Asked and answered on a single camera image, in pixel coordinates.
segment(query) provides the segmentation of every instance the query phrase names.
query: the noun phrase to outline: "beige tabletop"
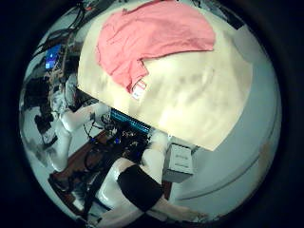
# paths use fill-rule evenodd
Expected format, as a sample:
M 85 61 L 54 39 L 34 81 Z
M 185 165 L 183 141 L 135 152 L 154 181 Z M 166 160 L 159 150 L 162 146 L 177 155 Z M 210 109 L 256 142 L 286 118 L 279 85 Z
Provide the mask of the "beige tabletop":
M 131 10 L 139 4 L 124 4 L 104 12 L 92 23 L 81 52 L 79 88 L 139 121 L 215 150 L 238 121 L 252 82 L 252 64 L 245 62 L 233 43 L 236 30 L 211 12 L 195 8 L 216 33 L 214 50 L 143 61 L 149 72 L 142 79 L 147 87 L 136 100 L 97 65 L 95 47 L 112 12 Z

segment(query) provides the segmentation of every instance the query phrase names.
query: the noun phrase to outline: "tag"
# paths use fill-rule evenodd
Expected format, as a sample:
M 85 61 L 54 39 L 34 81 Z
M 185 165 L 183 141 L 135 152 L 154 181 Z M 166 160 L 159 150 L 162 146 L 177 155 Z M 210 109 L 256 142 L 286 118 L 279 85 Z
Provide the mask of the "tag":
M 132 97 L 134 97 L 136 100 L 139 100 L 143 95 L 145 88 L 146 83 L 143 81 L 138 81 L 133 87 Z

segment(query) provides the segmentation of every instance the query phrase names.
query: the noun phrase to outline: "electronic equipment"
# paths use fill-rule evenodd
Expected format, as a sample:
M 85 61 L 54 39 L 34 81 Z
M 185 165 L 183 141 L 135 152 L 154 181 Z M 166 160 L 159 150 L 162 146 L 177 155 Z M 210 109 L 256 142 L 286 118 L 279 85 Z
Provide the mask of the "electronic equipment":
M 111 119 L 119 122 L 128 122 L 132 127 L 145 134 L 147 134 L 151 128 L 151 126 L 129 117 L 114 108 L 111 108 L 110 115 Z
M 53 69 L 55 67 L 56 61 L 58 59 L 58 55 L 60 52 L 62 45 L 56 45 L 54 47 L 51 47 L 48 51 L 47 51 L 47 55 L 46 55 L 46 69 Z

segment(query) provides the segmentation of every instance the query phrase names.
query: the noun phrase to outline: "floor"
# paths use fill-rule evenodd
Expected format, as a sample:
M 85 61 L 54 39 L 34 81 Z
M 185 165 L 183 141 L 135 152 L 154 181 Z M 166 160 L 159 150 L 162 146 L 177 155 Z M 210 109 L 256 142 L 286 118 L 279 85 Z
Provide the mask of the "floor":
M 189 0 L 181 1 L 187 4 L 193 4 Z M 123 3 L 119 3 L 118 1 L 116 1 L 110 8 L 113 9 L 116 6 L 119 6 L 120 4 Z M 68 26 L 70 21 L 72 20 L 73 15 L 64 17 L 59 22 L 57 22 L 51 28 L 51 30 L 64 28 Z M 88 29 L 89 24 L 82 28 L 76 39 L 84 39 Z M 43 55 L 37 56 L 34 61 L 29 64 L 26 77 L 30 75 L 33 67 L 37 62 L 40 61 L 42 57 Z M 277 106 L 277 110 L 278 113 L 280 113 L 279 105 Z M 75 216 L 68 210 L 68 208 L 65 207 L 65 205 L 60 201 L 60 199 L 56 196 L 56 194 L 48 184 L 48 176 L 50 173 L 53 172 L 52 167 L 50 165 L 44 167 L 40 162 L 37 161 L 35 157 L 35 153 L 41 150 L 41 148 L 39 146 L 36 146 L 35 144 L 42 143 L 40 134 L 33 120 L 34 116 L 37 114 L 39 114 L 38 108 L 33 108 L 32 110 L 26 111 L 24 113 L 23 118 L 21 118 L 23 121 L 20 123 L 21 129 L 26 129 L 24 132 L 21 131 L 21 136 L 23 138 L 24 143 L 27 144 L 26 151 L 28 155 L 28 160 L 33 170 L 33 174 L 39 181 L 40 185 L 43 187 L 46 194 L 58 205 L 58 207 L 70 217 L 75 218 Z M 277 121 L 275 122 L 275 128 L 271 131 L 272 134 L 267 135 L 268 142 L 271 146 L 271 149 L 267 151 L 271 152 L 258 153 L 258 155 L 261 156 L 258 156 L 254 161 L 247 164 L 246 167 L 242 169 L 242 173 L 235 174 L 229 180 L 227 179 L 227 177 L 222 176 L 222 178 L 218 178 L 218 180 L 215 181 L 217 179 L 216 177 L 220 177 L 220 175 L 225 174 L 224 170 L 220 171 L 221 167 L 225 166 L 225 161 L 229 161 L 230 163 L 236 163 L 238 161 L 235 158 L 237 158 L 238 155 L 244 156 L 244 160 L 246 160 L 248 156 L 246 157 L 246 155 L 239 152 L 235 153 L 237 154 L 236 157 L 230 157 L 226 159 L 225 156 L 229 157 L 229 153 L 225 153 L 225 151 L 232 151 L 235 149 L 231 146 L 231 143 L 237 142 L 238 144 L 246 144 L 247 142 L 239 142 L 238 138 L 232 137 L 231 143 L 225 144 L 218 152 L 210 152 L 204 150 L 203 148 L 197 150 L 193 155 L 194 167 L 195 173 L 199 173 L 201 174 L 201 176 L 193 177 L 192 180 L 187 180 L 181 184 L 174 183 L 172 186 L 170 201 L 179 205 L 190 206 L 193 209 L 209 213 L 210 219 L 215 219 L 218 215 L 227 214 L 233 208 L 240 205 L 253 191 L 253 189 L 257 187 L 258 180 L 260 180 L 260 177 L 265 174 L 264 170 L 268 168 L 268 164 L 275 155 L 276 143 L 280 126 L 279 114 L 276 119 Z M 50 130 L 48 133 L 49 136 L 52 136 L 53 134 L 52 130 Z M 96 135 L 97 133 L 99 133 L 99 131 L 93 128 L 92 136 Z M 252 135 L 258 134 L 258 130 L 253 130 L 251 131 L 251 133 Z M 82 127 L 73 132 L 72 136 L 73 140 L 69 149 L 69 155 L 71 155 L 74 151 L 76 151 L 79 147 L 86 143 L 87 140 L 86 133 Z M 184 144 L 191 147 L 192 149 L 195 148 L 193 144 L 189 144 L 187 142 L 183 142 L 177 139 L 174 139 L 174 143 Z M 197 192 L 192 191 L 190 189 L 192 185 L 193 189 L 197 188 Z

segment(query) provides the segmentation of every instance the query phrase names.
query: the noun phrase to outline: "black cover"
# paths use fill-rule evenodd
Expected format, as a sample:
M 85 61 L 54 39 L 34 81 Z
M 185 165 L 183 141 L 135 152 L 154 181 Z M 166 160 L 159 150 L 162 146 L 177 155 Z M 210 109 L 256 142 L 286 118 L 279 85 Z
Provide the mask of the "black cover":
M 135 206 L 146 212 L 162 197 L 162 186 L 134 164 L 118 177 L 124 196 Z

